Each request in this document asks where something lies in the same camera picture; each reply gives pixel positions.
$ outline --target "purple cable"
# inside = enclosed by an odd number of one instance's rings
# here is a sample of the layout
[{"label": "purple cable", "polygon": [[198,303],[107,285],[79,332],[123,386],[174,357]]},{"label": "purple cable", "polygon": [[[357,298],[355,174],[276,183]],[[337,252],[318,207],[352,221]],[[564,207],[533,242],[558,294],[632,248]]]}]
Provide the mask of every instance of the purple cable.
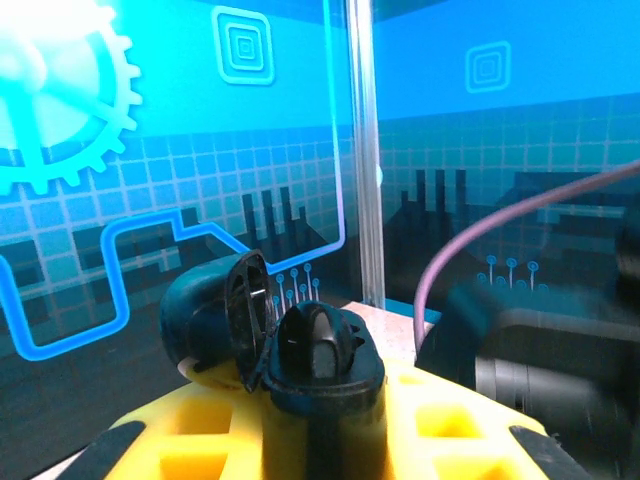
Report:
[{"label": "purple cable", "polygon": [[638,174],[640,174],[640,160],[635,160],[611,172],[591,175],[582,180],[571,182],[562,187],[536,195],[535,197],[514,203],[474,223],[453,237],[436,256],[433,257],[427,268],[422,272],[420,283],[418,283],[418,288],[416,289],[416,297],[413,301],[413,338],[416,346],[416,355],[420,351],[420,347],[426,336],[424,311],[427,306],[429,290],[431,290],[440,271],[460,250],[488,231],[500,227],[522,215],[533,212],[538,208],[567,200],[582,193],[597,190]]}]

